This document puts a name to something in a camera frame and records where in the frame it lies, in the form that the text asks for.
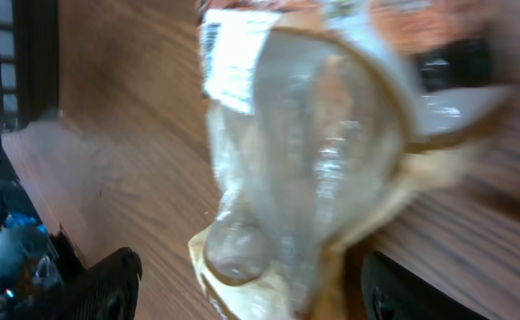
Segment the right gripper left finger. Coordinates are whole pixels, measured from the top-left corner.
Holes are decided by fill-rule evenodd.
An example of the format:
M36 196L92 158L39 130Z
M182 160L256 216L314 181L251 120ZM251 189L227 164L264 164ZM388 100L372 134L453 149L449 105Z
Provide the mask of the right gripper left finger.
M142 263L128 247L14 309L19 320L133 320Z

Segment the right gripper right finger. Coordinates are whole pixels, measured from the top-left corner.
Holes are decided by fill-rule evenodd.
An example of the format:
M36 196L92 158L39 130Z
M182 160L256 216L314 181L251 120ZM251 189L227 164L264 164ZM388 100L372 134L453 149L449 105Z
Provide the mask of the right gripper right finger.
M381 252L364 257L360 280L371 320L486 320Z

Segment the clear brown bread bag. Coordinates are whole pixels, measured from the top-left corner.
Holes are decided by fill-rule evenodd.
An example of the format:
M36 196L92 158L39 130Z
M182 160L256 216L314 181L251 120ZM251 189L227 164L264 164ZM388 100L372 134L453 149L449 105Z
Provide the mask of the clear brown bread bag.
M456 183L504 109L499 1L206 1L214 222L188 244L225 319L341 319L343 261Z

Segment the seated person in jeans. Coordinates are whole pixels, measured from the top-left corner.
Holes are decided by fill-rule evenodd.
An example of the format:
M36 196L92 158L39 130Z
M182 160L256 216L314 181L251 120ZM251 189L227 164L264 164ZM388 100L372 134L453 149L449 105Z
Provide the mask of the seated person in jeans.
M0 180L0 285L15 282L25 262L42 257L48 248L49 236L36 227L6 227L12 213L27 217L36 215L24 189L8 180Z

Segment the grey plastic shopping basket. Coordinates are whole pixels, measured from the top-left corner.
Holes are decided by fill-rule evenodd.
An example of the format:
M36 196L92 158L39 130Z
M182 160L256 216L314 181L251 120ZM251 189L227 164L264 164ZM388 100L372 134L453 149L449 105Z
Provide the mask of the grey plastic shopping basket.
M59 2L0 0L0 135L59 111Z

